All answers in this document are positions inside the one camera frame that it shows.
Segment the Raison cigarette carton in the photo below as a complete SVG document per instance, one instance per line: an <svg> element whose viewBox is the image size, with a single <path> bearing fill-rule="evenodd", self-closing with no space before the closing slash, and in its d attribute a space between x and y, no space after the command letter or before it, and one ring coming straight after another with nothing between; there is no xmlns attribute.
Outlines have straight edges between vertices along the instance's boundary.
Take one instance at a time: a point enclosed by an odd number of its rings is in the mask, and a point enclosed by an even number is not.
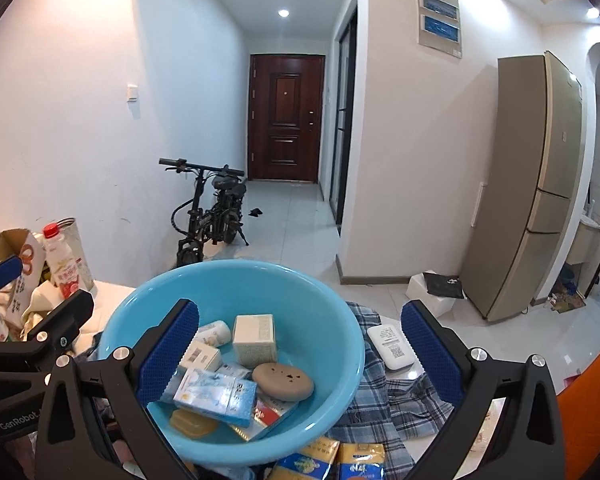
<svg viewBox="0 0 600 480"><path fill-rule="evenodd" d="M246 428L256 406L257 385L248 379L192 368L176 389L173 402L178 408Z"/></svg>

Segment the yellow blue Liqun cigarette pack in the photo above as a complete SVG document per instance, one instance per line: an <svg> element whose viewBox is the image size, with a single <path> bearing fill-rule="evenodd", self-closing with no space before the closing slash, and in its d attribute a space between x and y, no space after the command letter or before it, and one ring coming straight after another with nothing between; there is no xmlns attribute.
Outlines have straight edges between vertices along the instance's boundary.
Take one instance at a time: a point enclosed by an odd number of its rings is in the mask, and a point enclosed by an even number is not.
<svg viewBox="0 0 600 480"><path fill-rule="evenodd" d="M385 449L380 443L341 443L337 456L338 480L382 480Z"/></svg>

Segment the amber plastic soap box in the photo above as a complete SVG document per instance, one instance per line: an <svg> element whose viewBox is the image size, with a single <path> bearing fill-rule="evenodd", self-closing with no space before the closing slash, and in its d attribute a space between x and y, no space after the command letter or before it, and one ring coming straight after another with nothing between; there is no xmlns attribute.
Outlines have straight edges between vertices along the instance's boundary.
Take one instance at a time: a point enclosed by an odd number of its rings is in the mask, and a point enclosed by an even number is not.
<svg viewBox="0 0 600 480"><path fill-rule="evenodd" d="M207 416L177 408L170 417L170 426L189 439L201 439L218 429L219 422Z"/></svg>

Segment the red cap drink bottle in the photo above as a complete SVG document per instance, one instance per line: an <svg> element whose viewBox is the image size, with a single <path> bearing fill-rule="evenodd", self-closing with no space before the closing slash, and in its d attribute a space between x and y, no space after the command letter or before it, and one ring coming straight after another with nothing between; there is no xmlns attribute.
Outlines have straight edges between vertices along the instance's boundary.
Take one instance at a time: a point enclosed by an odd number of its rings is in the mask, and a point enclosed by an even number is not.
<svg viewBox="0 0 600 480"><path fill-rule="evenodd" d="M43 236L46 262L50 267L50 273L61 296L68 299L81 287L81 275L76 258L57 223L53 222L44 226Z"/></svg>

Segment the orange chair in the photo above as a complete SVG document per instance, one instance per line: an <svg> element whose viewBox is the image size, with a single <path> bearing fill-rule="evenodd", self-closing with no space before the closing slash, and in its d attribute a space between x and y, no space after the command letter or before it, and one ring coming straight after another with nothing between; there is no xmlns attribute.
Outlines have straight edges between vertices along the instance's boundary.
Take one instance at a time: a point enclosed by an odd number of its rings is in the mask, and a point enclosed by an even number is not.
<svg viewBox="0 0 600 480"><path fill-rule="evenodd" d="M600 354L557 397L566 479L600 479Z"/></svg>

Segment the white tall carton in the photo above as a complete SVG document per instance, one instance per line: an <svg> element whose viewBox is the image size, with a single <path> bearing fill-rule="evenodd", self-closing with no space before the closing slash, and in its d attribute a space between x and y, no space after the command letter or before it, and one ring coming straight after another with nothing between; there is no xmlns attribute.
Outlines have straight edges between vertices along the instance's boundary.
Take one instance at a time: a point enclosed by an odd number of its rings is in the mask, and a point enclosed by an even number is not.
<svg viewBox="0 0 600 480"><path fill-rule="evenodd" d="M76 260L76 264L80 271L82 284L86 290L91 292L95 286L94 278L86 261L76 218L61 219L57 224L62 236L65 237L65 241L71 248L74 260Z"/></svg>

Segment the light blue tube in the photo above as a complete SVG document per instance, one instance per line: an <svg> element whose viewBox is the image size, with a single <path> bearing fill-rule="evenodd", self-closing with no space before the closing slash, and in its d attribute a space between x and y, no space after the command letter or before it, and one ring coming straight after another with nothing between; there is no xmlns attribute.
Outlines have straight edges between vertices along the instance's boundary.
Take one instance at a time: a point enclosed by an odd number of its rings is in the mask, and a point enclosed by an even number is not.
<svg viewBox="0 0 600 480"><path fill-rule="evenodd" d="M214 321L200 326L194 339L202 344L220 348L232 341L232 331L224 321Z"/></svg>

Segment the white foam box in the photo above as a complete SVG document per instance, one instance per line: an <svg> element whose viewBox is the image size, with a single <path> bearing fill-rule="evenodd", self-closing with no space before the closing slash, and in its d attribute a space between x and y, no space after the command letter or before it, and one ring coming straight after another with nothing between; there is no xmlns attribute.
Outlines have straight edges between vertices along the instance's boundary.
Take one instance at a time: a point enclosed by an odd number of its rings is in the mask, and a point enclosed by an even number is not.
<svg viewBox="0 0 600 480"><path fill-rule="evenodd" d="M405 295L409 300L419 300L435 318L450 312L457 301L466 299L458 276L437 274L434 271L413 275Z"/></svg>

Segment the cream small box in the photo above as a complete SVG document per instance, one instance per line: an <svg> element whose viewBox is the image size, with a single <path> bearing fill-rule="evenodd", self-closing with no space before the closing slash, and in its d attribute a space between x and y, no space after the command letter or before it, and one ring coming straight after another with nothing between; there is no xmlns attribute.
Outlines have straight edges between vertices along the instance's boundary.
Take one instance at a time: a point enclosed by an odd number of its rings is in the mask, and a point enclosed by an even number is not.
<svg viewBox="0 0 600 480"><path fill-rule="evenodd" d="M272 314L237 315L232 339L238 364L255 368L260 364L277 361L275 323Z"/></svg>

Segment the beige refrigerator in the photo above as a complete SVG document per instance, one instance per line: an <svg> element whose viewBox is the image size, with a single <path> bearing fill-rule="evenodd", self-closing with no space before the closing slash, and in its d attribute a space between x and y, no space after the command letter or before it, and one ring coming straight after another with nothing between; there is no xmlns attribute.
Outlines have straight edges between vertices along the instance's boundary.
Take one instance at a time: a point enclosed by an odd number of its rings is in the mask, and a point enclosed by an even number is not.
<svg viewBox="0 0 600 480"><path fill-rule="evenodd" d="M528 307L550 267L576 189L582 113L580 82L552 52L498 60L491 167L460 269L489 322Z"/></svg>

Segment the black folding bicycle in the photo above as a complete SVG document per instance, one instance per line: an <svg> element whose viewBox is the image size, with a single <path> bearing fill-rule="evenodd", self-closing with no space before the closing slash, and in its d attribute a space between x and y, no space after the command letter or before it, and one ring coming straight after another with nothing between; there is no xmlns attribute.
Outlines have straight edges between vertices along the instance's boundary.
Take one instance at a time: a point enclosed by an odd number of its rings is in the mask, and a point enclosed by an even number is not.
<svg viewBox="0 0 600 480"><path fill-rule="evenodd" d="M193 197L172 211L172 228L181 234L175 266L204 261L204 245L230 245L239 236L248 245L242 230L242 202L247 193L245 171L223 167L197 165L185 158L161 157L158 161L166 171L194 174Z"/></svg>

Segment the blue plastic basin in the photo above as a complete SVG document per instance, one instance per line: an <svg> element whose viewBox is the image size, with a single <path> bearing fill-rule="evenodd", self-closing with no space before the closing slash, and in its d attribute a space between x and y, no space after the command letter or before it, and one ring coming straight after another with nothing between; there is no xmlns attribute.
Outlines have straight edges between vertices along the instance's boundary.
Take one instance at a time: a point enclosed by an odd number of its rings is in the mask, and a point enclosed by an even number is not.
<svg viewBox="0 0 600 480"><path fill-rule="evenodd" d="M351 404L365 361L362 330L347 303L325 284L295 270L254 260L216 260L183 266L152 278L111 315L97 349L105 359L133 347L181 299L193 301L199 321L232 325L242 314L274 318L279 361L301 368L314 393L264 437L246 442L229 426L199 440L169 424L172 408L148 411L174 451L195 465L245 467L274 462L327 434Z"/></svg>

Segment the black framed glass door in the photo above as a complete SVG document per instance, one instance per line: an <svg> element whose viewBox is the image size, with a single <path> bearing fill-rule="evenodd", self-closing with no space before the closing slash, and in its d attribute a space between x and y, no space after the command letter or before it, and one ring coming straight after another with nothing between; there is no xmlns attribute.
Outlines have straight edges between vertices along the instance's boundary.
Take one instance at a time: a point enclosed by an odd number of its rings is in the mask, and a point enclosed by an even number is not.
<svg viewBox="0 0 600 480"><path fill-rule="evenodd" d="M347 26L338 38L338 86L334 152L332 153L332 182L330 182L329 191L329 206L338 231L341 231L343 219L351 149L356 44L358 43L356 36L358 36L358 10L352 12Z"/></svg>

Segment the dark red entrance door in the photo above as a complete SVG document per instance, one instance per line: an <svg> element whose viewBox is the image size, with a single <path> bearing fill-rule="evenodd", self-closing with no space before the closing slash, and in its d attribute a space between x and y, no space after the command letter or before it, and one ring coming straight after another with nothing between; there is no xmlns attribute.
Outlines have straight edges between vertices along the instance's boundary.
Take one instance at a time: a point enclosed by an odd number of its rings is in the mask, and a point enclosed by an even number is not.
<svg viewBox="0 0 600 480"><path fill-rule="evenodd" d="M250 56L248 178L317 181L324 55Z"/></svg>

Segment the wall electrical panel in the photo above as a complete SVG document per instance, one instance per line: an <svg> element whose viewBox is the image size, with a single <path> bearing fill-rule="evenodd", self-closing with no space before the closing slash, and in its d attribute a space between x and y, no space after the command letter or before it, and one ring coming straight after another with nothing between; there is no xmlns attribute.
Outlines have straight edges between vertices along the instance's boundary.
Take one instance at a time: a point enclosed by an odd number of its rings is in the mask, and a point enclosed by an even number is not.
<svg viewBox="0 0 600 480"><path fill-rule="evenodd" d="M463 56L458 0L417 0L418 43L430 49Z"/></svg>

